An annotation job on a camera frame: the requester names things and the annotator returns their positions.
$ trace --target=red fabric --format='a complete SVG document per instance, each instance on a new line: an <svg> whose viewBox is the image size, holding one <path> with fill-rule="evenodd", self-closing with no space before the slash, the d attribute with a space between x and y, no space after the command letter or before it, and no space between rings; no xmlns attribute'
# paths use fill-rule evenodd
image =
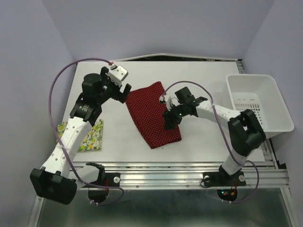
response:
<svg viewBox="0 0 303 227"><path fill-rule="evenodd" d="M164 130L162 113L166 110L166 105L159 103L163 92L161 82L156 82L149 87L130 92L126 100L134 124L151 149L182 139L179 127Z"/></svg>

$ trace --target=lavender wall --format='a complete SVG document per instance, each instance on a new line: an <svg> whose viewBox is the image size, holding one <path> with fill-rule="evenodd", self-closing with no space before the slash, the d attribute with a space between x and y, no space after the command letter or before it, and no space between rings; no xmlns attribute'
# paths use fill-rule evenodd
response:
<svg viewBox="0 0 303 227"><path fill-rule="evenodd" d="M277 157L286 163L290 189L303 225L303 1L276 0L245 54L247 73L275 78L295 129L273 138Z"/></svg>
<svg viewBox="0 0 303 227"><path fill-rule="evenodd" d="M42 0L74 58L243 58L274 0Z"/></svg>
<svg viewBox="0 0 303 227"><path fill-rule="evenodd" d="M27 226L35 191L29 180L54 147L47 114L55 74L72 60L41 0L0 3L0 226ZM62 120L73 70L55 90Z"/></svg>

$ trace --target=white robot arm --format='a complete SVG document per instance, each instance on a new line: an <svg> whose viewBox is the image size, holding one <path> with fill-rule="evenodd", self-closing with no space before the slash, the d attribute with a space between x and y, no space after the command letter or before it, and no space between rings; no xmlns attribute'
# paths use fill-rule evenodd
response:
<svg viewBox="0 0 303 227"><path fill-rule="evenodd" d="M75 173L70 173L69 160L73 161L83 138L90 132L101 114L101 105L110 98L121 103L126 101L131 86L127 84L123 93L120 92L120 88L127 75L127 70L112 63L110 69L103 67L100 74L91 73L84 77L82 93L70 113L61 137L68 157L58 143L41 168L34 168L30 174L38 196L69 204L76 191L85 185ZM96 181L102 183L105 179L104 167L96 163L87 163L77 171L77 174L81 180L88 183Z"/></svg>
<svg viewBox="0 0 303 227"><path fill-rule="evenodd" d="M251 152L259 147L266 139L265 133L260 126L254 112L245 110L239 112L225 107L212 104L204 97L195 98L187 87L175 92L179 105L173 105L168 95L161 96L160 103L165 103L167 110L163 113L165 129L173 129L181 123L182 117L194 115L217 123L213 105L221 125L229 130L232 156L227 157L220 166L217 174L208 182L208 186L230 186L231 182L238 177L239 171Z"/></svg>

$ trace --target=white table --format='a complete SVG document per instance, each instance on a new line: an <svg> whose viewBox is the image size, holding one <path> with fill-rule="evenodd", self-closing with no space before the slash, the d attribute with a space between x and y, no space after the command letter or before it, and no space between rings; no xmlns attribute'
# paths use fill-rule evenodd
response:
<svg viewBox="0 0 303 227"><path fill-rule="evenodd" d="M221 92L225 86L227 74L237 74L235 62L115 62L129 71L124 83L129 83L132 90L147 87L156 81L161 81L164 88L179 80L191 80L203 85L214 96L216 104L221 102ZM70 96L64 113L64 119L82 92L83 77L89 73L100 73L106 64L103 62L80 62L77 66ZM188 86L195 97L207 94L199 87L191 84L178 84L169 91L174 92ZM102 105L100 115L104 123L103 143L101 151L78 153L75 162L100 163L148 163L148 162L223 162L228 151L218 129L218 126L205 119L187 116L180 127L182 140L161 148L150 149L138 132L125 104L108 100ZM259 148L250 160L262 162L264 156Z"/></svg>

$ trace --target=yellow floral napkin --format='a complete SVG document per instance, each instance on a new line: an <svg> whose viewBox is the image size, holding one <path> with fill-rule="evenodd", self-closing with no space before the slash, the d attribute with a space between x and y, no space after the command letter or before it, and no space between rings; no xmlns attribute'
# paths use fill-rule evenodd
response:
<svg viewBox="0 0 303 227"><path fill-rule="evenodd" d="M102 144L102 135L103 135L103 120L99 119L96 121L94 126L92 127L91 131L84 137L78 151L85 152L85 151L92 151L92 150L100 150ZM61 136L64 133L66 128L67 122L62 122L57 127L58 134Z"/></svg>

